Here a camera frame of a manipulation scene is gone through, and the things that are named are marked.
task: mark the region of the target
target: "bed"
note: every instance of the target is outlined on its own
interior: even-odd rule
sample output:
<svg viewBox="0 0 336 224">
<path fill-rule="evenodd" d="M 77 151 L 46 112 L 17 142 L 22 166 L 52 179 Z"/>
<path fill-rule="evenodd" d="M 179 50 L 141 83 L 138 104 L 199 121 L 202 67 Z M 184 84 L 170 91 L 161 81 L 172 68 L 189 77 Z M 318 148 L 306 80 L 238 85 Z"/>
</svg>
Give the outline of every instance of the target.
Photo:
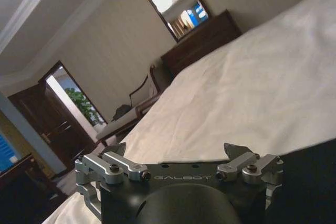
<svg viewBox="0 0 336 224">
<path fill-rule="evenodd" d="M 335 138 L 335 13 L 336 0 L 303 0 L 185 68 L 123 140 L 125 157 L 214 161 L 224 142 L 283 155 Z M 100 221 L 75 193 L 44 223 Z"/>
</svg>

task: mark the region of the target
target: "screw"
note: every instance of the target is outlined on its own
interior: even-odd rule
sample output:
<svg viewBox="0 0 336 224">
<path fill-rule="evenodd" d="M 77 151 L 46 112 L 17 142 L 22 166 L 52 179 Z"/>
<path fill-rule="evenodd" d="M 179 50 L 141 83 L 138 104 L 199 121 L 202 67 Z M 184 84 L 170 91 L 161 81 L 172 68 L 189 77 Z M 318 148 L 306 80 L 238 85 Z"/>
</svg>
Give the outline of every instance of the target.
<svg viewBox="0 0 336 224">
<path fill-rule="evenodd" d="M 258 169 L 258 167 L 254 164 L 250 164 L 250 165 L 246 166 L 246 168 L 252 173 L 255 173 Z"/>
<path fill-rule="evenodd" d="M 216 178 L 219 180 L 219 181 L 223 181 L 226 179 L 226 174 L 223 173 L 223 172 L 217 172 L 216 173 Z"/>
<path fill-rule="evenodd" d="M 141 173 L 141 180 L 142 181 L 148 181 L 150 179 L 151 179 L 151 173 L 150 172 L 145 170 L 144 172 Z"/>
<path fill-rule="evenodd" d="M 110 171 L 113 173 L 117 173 L 119 171 L 119 165 L 117 164 L 110 165 Z"/>
</svg>

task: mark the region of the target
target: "open doorway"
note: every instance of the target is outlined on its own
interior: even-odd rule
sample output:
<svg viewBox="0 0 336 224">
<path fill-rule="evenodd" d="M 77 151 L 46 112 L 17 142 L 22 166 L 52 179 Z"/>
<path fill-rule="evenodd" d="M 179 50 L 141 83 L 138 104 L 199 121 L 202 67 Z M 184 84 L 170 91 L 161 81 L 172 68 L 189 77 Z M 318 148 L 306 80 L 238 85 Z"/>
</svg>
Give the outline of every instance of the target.
<svg viewBox="0 0 336 224">
<path fill-rule="evenodd" d="M 106 121 L 65 66 L 57 62 L 41 80 L 49 84 L 79 124 L 96 141 L 97 132 L 106 126 Z"/>
</svg>

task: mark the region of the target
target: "wooden furniture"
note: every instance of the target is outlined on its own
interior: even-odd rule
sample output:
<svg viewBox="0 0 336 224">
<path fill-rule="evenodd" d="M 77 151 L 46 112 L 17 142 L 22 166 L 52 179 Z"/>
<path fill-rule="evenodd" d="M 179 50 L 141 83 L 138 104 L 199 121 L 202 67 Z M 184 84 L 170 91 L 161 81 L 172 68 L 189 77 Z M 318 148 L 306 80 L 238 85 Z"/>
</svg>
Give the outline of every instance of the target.
<svg viewBox="0 0 336 224">
<path fill-rule="evenodd" d="M 97 139 L 104 140 L 131 130 L 160 98 L 162 92 L 171 83 L 171 78 L 163 66 L 150 66 L 142 84 L 129 94 L 132 109 L 117 120 L 108 123 L 98 134 Z"/>
<path fill-rule="evenodd" d="M 41 138 L 70 171 L 71 159 L 94 142 L 48 83 L 41 82 L 9 97 Z"/>
<path fill-rule="evenodd" d="M 228 10 L 213 17 L 190 32 L 174 48 L 161 56 L 173 78 L 184 68 L 198 61 L 230 41 L 242 32 L 233 21 Z"/>
<path fill-rule="evenodd" d="M 0 173 L 0 222 L 41 223 L 66 197 L 29 154 Z"/>
</svg>

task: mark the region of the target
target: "wooden dresser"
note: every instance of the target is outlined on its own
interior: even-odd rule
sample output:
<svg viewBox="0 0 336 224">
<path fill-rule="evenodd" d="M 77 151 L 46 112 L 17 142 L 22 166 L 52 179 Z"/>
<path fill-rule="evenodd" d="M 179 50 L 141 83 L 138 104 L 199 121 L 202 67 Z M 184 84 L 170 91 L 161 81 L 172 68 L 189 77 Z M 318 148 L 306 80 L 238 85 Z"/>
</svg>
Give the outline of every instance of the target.
<svg viewBox="0 0 336 224">
<path fill-rule="evenodd" d="M 228 10 L 198 26 L 175 47 L 161 56 L 173 78 L 190 64 L 230 41 L 242 32 L 233 21 Z"/>
</svg>

